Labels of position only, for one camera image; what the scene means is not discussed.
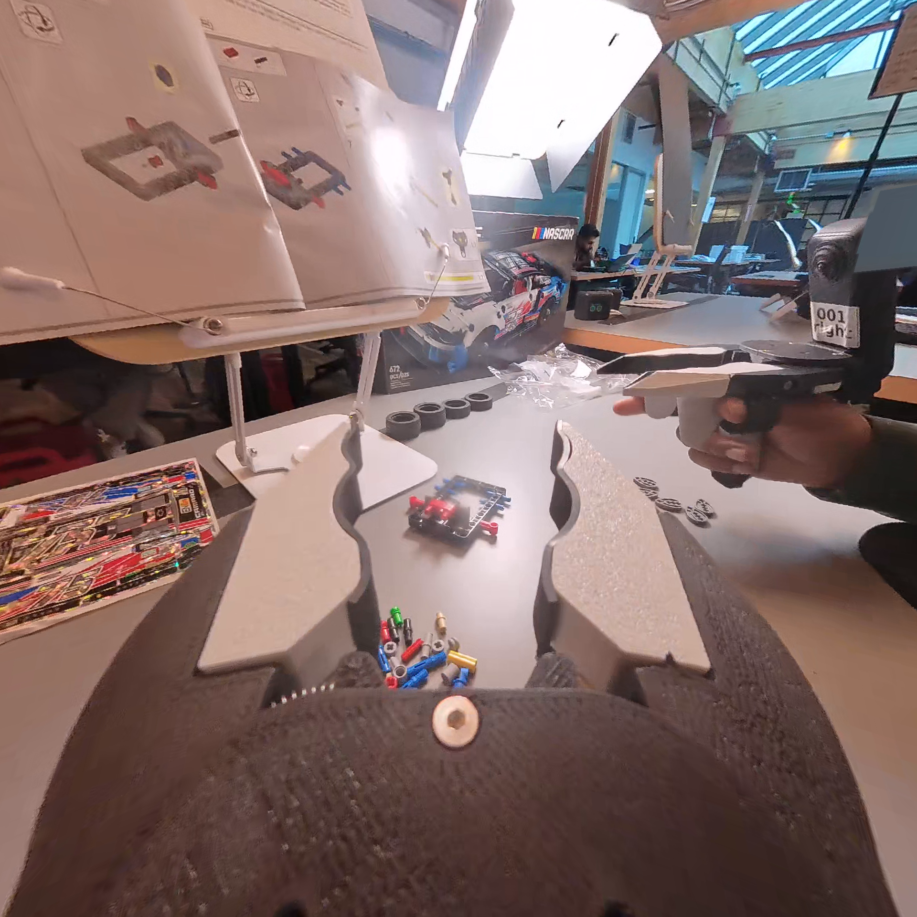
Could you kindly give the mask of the pile of small lego pieces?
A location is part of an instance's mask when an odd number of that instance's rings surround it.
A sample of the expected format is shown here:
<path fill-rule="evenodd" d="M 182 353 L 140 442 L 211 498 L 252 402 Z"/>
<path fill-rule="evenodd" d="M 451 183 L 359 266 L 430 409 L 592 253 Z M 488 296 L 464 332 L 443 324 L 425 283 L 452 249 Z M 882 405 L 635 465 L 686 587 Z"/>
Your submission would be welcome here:
<path fill-rule="evenodd" d="M 423 632 L 400 607 L 393 606 L 379 624 L 376 663 L 390 690 L 420 690 L 433 677 L 447 689 L 467 686 L 479 660 L 454 633 L 444 613 L 435 614 L 432 630 Z"/>

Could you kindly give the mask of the black lego frame assembly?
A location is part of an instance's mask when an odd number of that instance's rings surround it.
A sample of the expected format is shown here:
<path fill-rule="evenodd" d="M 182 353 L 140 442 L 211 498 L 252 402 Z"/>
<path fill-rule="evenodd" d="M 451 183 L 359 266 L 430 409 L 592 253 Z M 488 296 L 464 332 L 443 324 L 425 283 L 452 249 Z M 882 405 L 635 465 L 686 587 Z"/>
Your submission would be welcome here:
<path fill-rule="evenodd" d="M 409 498 L 407 524 L 417 533 L 462 546 L 482 537 L 495 542 L 512 507 L 504 487 L 463 475 L 444 478 L 426 496 Z"/>

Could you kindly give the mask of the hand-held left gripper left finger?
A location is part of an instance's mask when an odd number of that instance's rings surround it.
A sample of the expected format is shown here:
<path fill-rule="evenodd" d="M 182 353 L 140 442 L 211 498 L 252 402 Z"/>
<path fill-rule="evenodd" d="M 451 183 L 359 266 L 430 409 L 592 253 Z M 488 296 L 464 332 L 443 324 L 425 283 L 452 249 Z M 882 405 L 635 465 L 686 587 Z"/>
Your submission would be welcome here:
<path fill-rule="evenodd" d="M 258 497 L 246 519 L 198 667 L 329 674 L 377 655 L 381 614 L 362 513 L 361 430 L 333 428 Z"/>

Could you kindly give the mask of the white book stand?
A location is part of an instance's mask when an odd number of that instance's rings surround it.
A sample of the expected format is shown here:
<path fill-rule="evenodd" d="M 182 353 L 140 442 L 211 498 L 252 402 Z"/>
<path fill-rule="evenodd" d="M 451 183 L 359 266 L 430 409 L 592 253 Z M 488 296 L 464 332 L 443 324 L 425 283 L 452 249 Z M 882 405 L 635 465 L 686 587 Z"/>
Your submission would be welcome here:
<path fill-rule="evenodd" d="M 155 306 L 142 305 L 145 285 L 131 281 L 128 292 L 115 297 L 71 282 L 2 267 L 2 290 L 12 306 L 23 310 L 29 297 L 45 297 L 63 305 L 65 318 L 84 300 L 93 298 L 133 314 L 118 330 L 89 329 L 83 324 L 45 322 L 25 333 L 37 340 L 45 330 L 66 332 L 77 345 L 125 364 L 152 364 L 204 357 L 221 357 L 230 403 L 233 439 L 215 451 L 215 459 L 255 499 L 275 486 L 281 475 L 312 459 L 332 427 L 343 422 L 342 412 L 302 421 L 276 421 L 266 431 L 249 435 L 244 418 L 242 356 L 256 350 L 299 345 L 350 333 L 363 335 L 361 375 L 350 414 L 361 430 L 362 470 L 358 480 L 362 506 L 380 503 L 429 481 L 437 473 L 432 460 L 403 445 L 368 422 L 376 365 L 382 352 L 382 332 L 412 327 L 443 315 L 448 298 L 435 283 L 425 295 L 396 292 L 358 293 L 343 304 L 312 308 L 304 304 L 288 256 L 256 259 L 243 266 L 230 262 L 215 279 L 203 282 L 206 304 L 189 305 L 190 317 L 180 319 L 179 307 L 167 311 L 191 282 L 172 278 L 167 291 L 154 295 Z"/>

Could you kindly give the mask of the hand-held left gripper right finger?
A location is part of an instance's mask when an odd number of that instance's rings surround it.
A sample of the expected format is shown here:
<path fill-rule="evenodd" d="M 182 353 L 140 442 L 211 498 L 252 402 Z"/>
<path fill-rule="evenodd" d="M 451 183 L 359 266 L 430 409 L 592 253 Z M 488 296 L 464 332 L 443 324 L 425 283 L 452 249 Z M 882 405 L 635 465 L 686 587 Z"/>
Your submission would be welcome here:
<path fill-rule="evenodd" d="M 574 426 L 556 423 L 550 514 L 533 627 L 592 690 L 622 690 L 636 671 L 712 666 L 659 513 Z"/>

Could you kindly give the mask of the brown sign on black pole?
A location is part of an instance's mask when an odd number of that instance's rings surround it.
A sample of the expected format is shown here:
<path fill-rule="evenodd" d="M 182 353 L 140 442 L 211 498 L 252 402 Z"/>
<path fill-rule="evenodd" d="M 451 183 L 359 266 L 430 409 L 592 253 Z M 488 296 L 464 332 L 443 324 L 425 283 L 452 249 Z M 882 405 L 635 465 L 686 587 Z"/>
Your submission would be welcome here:
<path fill-rule="evenodd" d="M 874 101 L 891 98 L 891 105 L 870 152 L 865 168 L 844 212 L 844 218 L 852 217 L 865 184 L 875 166 L 881 147 L 888 136 L 904 96 L 916 91 L 916 3 L 906 6 L 893 29 L 888 50 L 877 69 L 867 99 Z"/>

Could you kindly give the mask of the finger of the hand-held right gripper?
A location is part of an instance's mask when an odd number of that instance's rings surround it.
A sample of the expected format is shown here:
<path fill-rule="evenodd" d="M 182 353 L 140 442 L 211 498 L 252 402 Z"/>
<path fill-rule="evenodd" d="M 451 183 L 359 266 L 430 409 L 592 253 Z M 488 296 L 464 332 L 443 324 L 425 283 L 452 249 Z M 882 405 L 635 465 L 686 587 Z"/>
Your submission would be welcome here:
<path fill-rule="evenodd" d="M 678 412 L 680 399 L 719 398 L 725 395 L 734 364 L 717 367 L 652 370 L 625 387 L 621 416 L 666 419 Z"/>
<path fill-rule="evenodd" d="M 639 377 L 683 370 L 707 371 L 746 362 L 747 352 L 737 347 L 668 348 L 621 355 L 602 364 L 596 373 Z"/>

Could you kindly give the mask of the colourful sticker sheet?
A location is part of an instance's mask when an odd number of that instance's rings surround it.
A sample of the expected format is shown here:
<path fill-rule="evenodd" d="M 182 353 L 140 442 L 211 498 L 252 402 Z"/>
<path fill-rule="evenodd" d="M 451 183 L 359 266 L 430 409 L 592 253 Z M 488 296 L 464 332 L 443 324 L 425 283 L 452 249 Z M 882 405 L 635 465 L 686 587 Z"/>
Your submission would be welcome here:
<path fill-rule="evenodd" d="M 195 458 L 2 503 L 2 643 L 171 584 L 218 533 Z"/>

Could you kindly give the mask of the person's right hand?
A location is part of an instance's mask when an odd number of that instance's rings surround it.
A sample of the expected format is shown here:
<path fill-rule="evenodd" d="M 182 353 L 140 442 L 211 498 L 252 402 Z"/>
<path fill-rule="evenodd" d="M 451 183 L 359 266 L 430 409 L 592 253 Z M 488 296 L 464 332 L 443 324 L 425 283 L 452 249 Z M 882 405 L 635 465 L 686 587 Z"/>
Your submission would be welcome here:
<path fill-rule="evenodd" d="M 819 395 L 784 405 L 757 442 L 718 430 L 700 448 L 689 448 L 689 458 L 711 472 L 831 490 L 852 473 L 873 439 L 872 425 L 854 406 Z"/>

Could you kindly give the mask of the clear plastic bag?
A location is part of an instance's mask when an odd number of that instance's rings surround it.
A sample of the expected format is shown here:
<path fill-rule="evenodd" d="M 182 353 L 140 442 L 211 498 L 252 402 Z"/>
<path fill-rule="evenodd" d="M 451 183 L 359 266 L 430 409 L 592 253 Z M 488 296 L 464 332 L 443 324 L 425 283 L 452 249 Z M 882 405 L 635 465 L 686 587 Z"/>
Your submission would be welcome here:
<path fill-rule="evenodd" d="M 520 362 L 490 360 L 487 369 L 507 395 L 542 410 L 559 410 L 619 395 L 636 379 L 632 375 L 601 374 L 601 366 L 601 361 L 561 344 Z"/>

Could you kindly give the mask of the white board panel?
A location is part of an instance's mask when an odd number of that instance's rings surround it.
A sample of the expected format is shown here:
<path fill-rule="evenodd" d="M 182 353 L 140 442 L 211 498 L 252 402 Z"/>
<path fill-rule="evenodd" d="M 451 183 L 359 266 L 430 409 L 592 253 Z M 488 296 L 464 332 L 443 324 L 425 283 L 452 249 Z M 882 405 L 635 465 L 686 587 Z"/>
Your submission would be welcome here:
<path fill-rule="evenodd" d="M 623 2 L 466 2 L 437 107 L 452 113 L 470 195 L 557 192 L 662 51 Z"/>

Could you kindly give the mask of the lego set box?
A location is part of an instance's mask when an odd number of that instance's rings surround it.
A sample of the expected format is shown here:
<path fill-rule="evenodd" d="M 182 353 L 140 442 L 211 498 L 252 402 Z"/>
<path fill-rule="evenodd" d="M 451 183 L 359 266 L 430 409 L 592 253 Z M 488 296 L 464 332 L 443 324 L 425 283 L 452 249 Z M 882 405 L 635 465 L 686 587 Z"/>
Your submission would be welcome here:
<path fill-rule="evenodd" d="M 453 299 L 434 322 L 384 331 L 375 394 L 488 378 L 560 343 L 579 219 L 473 216 L 489 289 Z"/>

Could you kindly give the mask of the lego instruction booklet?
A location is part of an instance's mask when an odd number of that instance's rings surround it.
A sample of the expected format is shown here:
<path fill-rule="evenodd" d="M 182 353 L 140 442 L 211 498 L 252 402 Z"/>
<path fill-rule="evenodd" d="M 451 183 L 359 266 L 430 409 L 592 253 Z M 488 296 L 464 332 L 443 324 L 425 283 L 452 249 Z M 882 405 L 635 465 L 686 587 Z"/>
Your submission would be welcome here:
<path fill-rule="evenodd" d="M 2 344 L 410 325 L 488 290 L 361 2 L 2 2 Z"/>

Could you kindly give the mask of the cluster of grey discs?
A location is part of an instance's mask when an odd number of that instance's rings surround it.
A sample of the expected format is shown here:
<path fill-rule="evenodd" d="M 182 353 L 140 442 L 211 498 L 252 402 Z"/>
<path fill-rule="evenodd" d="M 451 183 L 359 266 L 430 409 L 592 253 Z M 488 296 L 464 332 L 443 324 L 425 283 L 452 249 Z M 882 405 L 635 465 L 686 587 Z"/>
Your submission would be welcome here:
<path fill-rule="evenodd" d="M 644 476 L 634 477 L 633 483 L 661 512 L 681 516 L 699 528 L 707 528 L 717 519 L 716 510 L 705 499 L 681 501 L 663 493 L 654 479 Z"/>

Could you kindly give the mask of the person's right forearm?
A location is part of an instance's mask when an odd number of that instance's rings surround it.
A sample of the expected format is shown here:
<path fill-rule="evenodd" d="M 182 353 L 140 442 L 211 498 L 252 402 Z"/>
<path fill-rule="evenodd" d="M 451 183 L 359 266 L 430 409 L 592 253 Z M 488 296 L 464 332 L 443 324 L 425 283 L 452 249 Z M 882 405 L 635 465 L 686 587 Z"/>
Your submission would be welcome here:
<path fill-rule="evenodd" d="M 808 488 L 822 501 L 916 524 L 916 426 L 869 416 L 870 444 L 835 487 Z"/>

